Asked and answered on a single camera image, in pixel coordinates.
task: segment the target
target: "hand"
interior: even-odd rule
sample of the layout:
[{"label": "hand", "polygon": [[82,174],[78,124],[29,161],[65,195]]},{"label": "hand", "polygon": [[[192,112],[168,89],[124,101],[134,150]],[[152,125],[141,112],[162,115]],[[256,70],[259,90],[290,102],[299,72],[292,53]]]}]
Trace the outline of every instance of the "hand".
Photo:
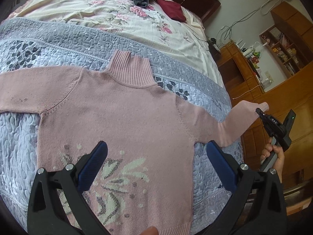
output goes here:
[{"label": "hand", "polygon": [[148,229],[144,230],[140,235],[159,235],[158,230],[154,227],[151,226]]},{"label": "hand", "polygon": [[273,165],[273,169],[276,169],[279,180],[282,183],[281,174],[283,172],[284,160],[285,160],[284,151],[282,147],[277,147],[276,145],[272,146],[271,143],[272,143],[272,138],[269,138],[268,143],[265,145],[264,149],[262,150],[261,161],[269,157],[270,152],[274,150],[274,152],[277,154],[277,160]]}]

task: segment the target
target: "power outlet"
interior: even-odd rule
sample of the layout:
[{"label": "power outlet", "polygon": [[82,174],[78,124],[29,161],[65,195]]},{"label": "power outlet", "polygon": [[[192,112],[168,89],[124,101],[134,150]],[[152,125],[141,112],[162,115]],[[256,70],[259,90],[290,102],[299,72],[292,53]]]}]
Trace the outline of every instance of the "power outlet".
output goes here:
[{"label": "power outlet", "polygon": [[272,78],[271,74],[269,73],[269,71],[264,72],[264,74],[265,74],[265,76],[266,76],[267,78],[270,79],[270,81],[273,82],[273,78]]}]

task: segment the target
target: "white wall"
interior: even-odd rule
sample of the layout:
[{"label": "white wall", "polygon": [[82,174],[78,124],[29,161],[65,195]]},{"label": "white wall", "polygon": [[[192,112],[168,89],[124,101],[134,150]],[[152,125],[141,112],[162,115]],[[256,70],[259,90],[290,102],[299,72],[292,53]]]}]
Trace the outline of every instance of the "white wall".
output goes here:
[{"label": "white wall", "polygon": [[[227,25],[231,26],[233,22],[240,20],[248,13],[259,8],[267,0],[219,0],[221,2],[221,7],[216,11],[216,13],[204,23],[206,28],[205,33],[207,37],[214,37],[217,39],[219,44],[220,33],[217,36],[219,30]],[[262,12],[267,12],[276,1],[274,0],[271,3],[263,7]],[[298,9],[303,15],[309,18],[309,14],[305,10],[304,6],[299,0],[292,0],[289,2],[292,6]],[[256,12],[251,18],[247,21],[238,23],[233,27],[231,39],[237,41],[243,39],[241,45],[246,43],[245,48],[254,45],[255,42],[260,41],[259,35],[264,32],[266,29],[271,27],[274,24],[273,18],[270,13],[265,16],[262,16],[260,11]],[[223,43],[227,43],[229,39],[223,40]],[[262,75],[265,77],[264,72],[268,71],[273,78],[273,83],[271,86],[266,88],[268,91],[275,86],[279,85],[281,82],[286,80],[286,76],[279,67],[276,60],[272,57],[270,52],[264,48],[261,58],[259,59],[258,66],[262,70]]]}]

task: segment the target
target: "metal bolt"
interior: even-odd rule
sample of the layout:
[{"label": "metal bolt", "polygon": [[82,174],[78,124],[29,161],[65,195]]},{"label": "metal bolt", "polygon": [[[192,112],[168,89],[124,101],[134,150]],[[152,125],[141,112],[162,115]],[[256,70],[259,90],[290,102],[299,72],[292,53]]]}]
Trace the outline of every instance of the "metal bolt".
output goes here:
[{"label": "metal bolt", "polygon": [[73,164],[68,164],[68,165],[65,166],[66,170],[72,170],[73,168],[74,168]]},{"label": "metal bolt", "polygon": [[44,172],[44,168],[39,168],[38,170],[37,170],[37,173],[40,175],[40,174],[42,174]]},{"label": "metal bolt", "polygon": [[249,166],[247,164],[240,164],[240,169],[247,170],[249,169]]},{"label": "metal bolt", "polygon": [[275,175],[277,173],[276,169],[270,169],[270,173]]}]

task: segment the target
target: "sweater's left sleeve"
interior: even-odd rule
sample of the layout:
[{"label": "sweater's left sleeve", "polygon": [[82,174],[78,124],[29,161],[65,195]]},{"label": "sweater's left sleeve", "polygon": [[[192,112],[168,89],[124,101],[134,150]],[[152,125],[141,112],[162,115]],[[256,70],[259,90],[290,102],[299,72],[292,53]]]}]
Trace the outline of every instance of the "sweater's left sleeve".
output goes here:
[{"label": "sweater's left sleeve", "polygon": [[262,104],[248,101],[239,102],[231,109],[226,119],[220,123],[204,108],[195,106],[176,96],[176,107],[183,124],[195,138],[195,142],[207,143],[211,140],[220,147],[229,146],[237,140],[259,117],[256,108],[269,109],[266,102]]},{"label": "sweater's left sleeve", "polygon": [[59,104],[77,84],[76,66],[19,69],[0,74],[0,113],[42,113]]}]

